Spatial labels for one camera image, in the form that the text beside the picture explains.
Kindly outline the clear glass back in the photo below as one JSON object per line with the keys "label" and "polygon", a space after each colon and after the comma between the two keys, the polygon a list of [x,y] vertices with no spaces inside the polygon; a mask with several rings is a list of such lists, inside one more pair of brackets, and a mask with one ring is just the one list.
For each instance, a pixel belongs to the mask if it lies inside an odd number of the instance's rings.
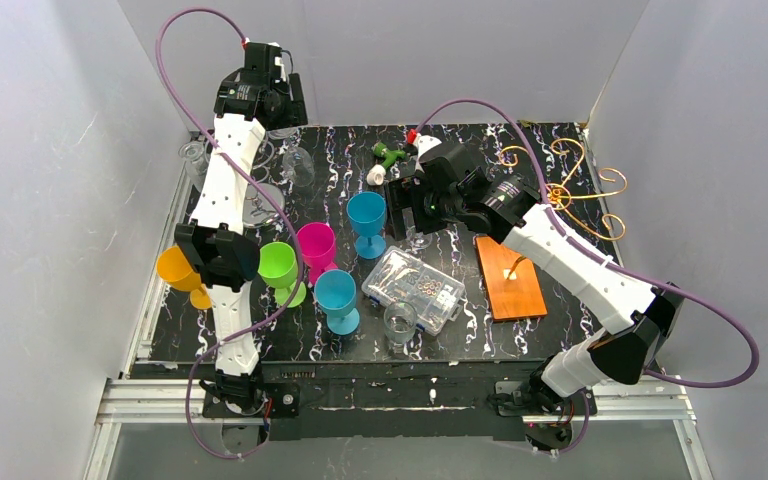
{"label": "clear glass back", "polygon": [[294,186],[308,187],[314,181],[314,163],[310,153],[301,147],[289,147],[282,157],[283,176]]}

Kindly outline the teal plastic wine glass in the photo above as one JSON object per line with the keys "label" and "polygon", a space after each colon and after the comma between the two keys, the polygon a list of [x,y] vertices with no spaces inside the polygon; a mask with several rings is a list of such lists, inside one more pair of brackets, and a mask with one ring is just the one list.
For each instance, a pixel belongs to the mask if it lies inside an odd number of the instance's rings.
{"label": "teal plastic wine glass", "polygon": [[365,191],[353,196],[347,204],[347,214],[357,234],[355,250],[359,257],[372,260],[381,256],[386,241],[381,235],[386,222],[387,206],[378,193]]}

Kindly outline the clear glass front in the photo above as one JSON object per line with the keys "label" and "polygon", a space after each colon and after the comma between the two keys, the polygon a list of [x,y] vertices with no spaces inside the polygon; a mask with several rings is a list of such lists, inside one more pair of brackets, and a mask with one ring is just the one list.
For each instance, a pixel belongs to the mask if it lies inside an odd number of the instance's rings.
{"label": "clear glass front", "polygon": [[383,325],[389,347],[397,354],[405,356],[409,342],[417,330],[417,312],[413,305],[404,301],[394,301],[384,311]]}

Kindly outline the blue plastic wine glass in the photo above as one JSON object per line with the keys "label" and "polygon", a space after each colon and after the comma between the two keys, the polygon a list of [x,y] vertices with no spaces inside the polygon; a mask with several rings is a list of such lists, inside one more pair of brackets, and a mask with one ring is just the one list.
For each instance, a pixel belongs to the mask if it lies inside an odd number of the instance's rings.
{"label": "blue plastic wine glass", "polygon": [[346,271],[335,269],[324,272],[314,286],[314,296],[326,314],[329,330],[346,336],[356,331],[360,315],[356,308],[357,285]]}

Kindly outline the green plastic wine glass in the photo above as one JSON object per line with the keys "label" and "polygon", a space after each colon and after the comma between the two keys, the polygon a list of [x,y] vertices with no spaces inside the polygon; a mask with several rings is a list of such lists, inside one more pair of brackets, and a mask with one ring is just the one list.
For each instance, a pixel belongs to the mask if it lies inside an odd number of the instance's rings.
{"label": "green plastic wine glass", "polygon": [[285,242],[271,242],[260,249],[258,274],[274,290],[278,306],[296,308],[306,298],[307,289],[299,276],[300,269],[294,248]]}

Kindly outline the orange plastic wine glass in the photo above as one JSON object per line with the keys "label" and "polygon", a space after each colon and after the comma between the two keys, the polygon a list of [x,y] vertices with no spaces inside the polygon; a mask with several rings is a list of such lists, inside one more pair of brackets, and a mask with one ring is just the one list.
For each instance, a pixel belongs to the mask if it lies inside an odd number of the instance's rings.
{"label": "orange plastic wine glass", "polygon": [[189,295],[191,305],[199,310],[210,310],[212,301],[201,276],[190,265],[182,249],[171,246],[164,250],[155,263],[157,275],[172,289]]}

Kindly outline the clear wine glass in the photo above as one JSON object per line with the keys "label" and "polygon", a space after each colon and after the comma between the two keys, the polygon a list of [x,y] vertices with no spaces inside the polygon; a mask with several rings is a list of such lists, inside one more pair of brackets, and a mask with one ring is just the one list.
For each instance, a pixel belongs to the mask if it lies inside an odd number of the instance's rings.
{"label": "clear wine glass", "polygon": [[432,234],[424,234],[415,227],[410,227],[406,232],[406,240],[412,251],[421,251],[433,243],[434,236]]}

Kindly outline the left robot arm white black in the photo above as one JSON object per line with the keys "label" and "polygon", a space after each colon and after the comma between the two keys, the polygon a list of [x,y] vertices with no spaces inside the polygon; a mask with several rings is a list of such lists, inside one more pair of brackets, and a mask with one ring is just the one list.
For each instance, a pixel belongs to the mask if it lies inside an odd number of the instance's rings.
{"label": "left robot arm white black", "polygon": [[251,326],[250,290],[260,249],[244,237],[243,213],[257,151],[269,130],[306,124],[300,77],[287,73],[276,43],[247,42],[244,64],[222,80],[214,104],[213,147],[200,198],[189,221],[177,224],[176,244],[200,278],[219,340],[212,396],[252,408],[263,394]]}

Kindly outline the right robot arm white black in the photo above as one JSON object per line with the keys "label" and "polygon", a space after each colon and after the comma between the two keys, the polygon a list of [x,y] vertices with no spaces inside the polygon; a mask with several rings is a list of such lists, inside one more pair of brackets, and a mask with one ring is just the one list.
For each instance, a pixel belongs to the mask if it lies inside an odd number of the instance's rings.
{"label": "right robot arm white black", "polygon": [[530,396],[558,403],[606,380],[636,384],[669,337],[682,299],[617,272],[612,258],[561,222],[520,175],[489,179],[461,143],[420,135],[413,145],[414,174],[385,185],[390,234],[404,238],[404,209],[424,234],[461,223],[530,260],[601,325],[534,371]]}

